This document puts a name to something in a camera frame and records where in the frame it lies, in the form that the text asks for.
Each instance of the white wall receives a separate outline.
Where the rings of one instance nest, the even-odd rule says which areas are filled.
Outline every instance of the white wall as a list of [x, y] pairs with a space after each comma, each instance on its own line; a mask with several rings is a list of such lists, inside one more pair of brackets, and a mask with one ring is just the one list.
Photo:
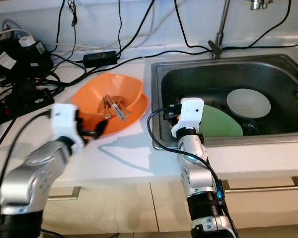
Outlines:
[[[150, 1], [122, 3], [123, 30], [121, 36], [133, 35]], [[180, 8], [185, 31], [189, 42], [206, 43], [213, 40], [219, 27], [224, 0], [187, 0]], [[268, 28], [283, 19], [288, 0], [275, 0], [268, 9], [250, 11], [250, 2], [231, 0], [225, 26], [224, 45], [239, 41], [240, 45], [251, 42]], [[156, 0], [155, 22], [159, 22], [170, 9], [173, 0]], [[58, 20], [58, 8], [28, 10], [0, 14], [1, 22], [5, 18], [19, 23], [31, 31], [42, 42], [55, 42]], [[80, 5], [77, 7], [78, 24], [77, 43], [96, 46], [106, 45], [117, 39], [119, 27], [118, 4], [102, 3]], [[152, 14], [143, 26], [142, 33], [148, 32]], [[72, 16], [67, 7], [63, 12], [60, 42], [73, 43]], [[298, 42], [298, 0], [293, 0], [288, 20], [267, 36], [269, 41], [261, 44], [284, 44]], [[180, 27], [175, 12], [164, 22], [161, 28], [151, 36], [144, 46], [183, 44]]]

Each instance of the sink drain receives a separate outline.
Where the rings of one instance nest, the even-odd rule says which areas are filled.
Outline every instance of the sink drain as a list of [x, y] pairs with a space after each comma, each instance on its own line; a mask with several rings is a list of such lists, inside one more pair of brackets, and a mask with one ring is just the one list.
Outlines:
[[260, 134], [259, 124], [253, 120], [244, 120], [241, 122], [240, 126], [243, 130], [243, 136]]

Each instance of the drawer handle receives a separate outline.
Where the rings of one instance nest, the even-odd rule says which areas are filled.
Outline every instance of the drawer handle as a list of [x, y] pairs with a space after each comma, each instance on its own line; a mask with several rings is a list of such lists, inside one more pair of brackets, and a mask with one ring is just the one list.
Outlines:
[[286, 186], [272, 186], [272, 187], [243, 187], [243, 188], [230, 188], [228, 181], [223, 180], [223, 189], [225, 193], [242, 193], [242, 192], [273, 192], [273, 191], [289, 191], [298, 190], [298, 176], [292, 177], [294, 185]]
[[79, 192], [80, 187], [74, 187], [71, 195], [49, 196], [48, 201], [77, 200]]

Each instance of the green plate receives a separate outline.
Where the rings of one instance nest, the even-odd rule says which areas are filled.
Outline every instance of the green plate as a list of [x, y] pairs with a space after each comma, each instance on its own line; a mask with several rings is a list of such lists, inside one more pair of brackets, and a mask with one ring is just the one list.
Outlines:
[[219, 109], [204, 105], [199, 132], [204, 137], [243, 136], [242, 127]]

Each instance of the white bowl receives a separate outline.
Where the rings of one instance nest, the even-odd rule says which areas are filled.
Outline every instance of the white bowl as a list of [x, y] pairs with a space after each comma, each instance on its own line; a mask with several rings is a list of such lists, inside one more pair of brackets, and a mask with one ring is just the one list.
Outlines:
[[271, 109], [269, 100], [263, 94], [246, 88], [231, 91], [226, 101], [231, 112], [244, 119], [262, 118]]

